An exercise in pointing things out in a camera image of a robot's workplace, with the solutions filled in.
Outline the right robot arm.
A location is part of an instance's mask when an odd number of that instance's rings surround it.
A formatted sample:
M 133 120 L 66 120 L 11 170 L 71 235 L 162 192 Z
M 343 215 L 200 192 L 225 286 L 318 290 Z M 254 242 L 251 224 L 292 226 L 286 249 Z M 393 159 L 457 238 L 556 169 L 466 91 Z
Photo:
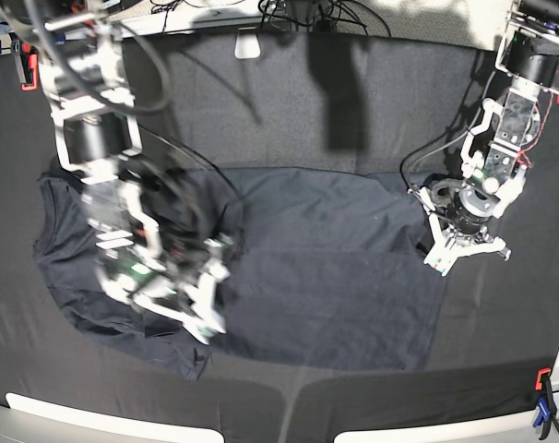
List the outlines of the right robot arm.
M 170 101 L 161 56 L 136 36 L 161 80 L 160 95 L 141 104 L 124 66 L 129 28 L 112 21 L 102 2 L 3 1 L 0 9 L 40 56 L 37 78 L 57 157 L 81 176 L 102 290 L 165 317 L 212 319 L 232 241 L 213 231 L 204 175 L 161 168 L 145 156 L 140 137 L 140 118 Z

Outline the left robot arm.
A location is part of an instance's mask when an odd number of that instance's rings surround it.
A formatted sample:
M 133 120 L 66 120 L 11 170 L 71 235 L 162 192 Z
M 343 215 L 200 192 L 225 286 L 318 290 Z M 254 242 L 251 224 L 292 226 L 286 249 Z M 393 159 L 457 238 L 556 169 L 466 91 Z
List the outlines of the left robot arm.
M 516 1 L 507 15 L 495 68 L 509 86 L 482 101 L 483 116 L 461 150 L 459 180 L 422 188 L 434 250 L 462 257 L 506 253 L 488 232 L 519 197 L 526 180 L 526 149 L 542 128 L 539 96 L 559 94 L 559 1 Z

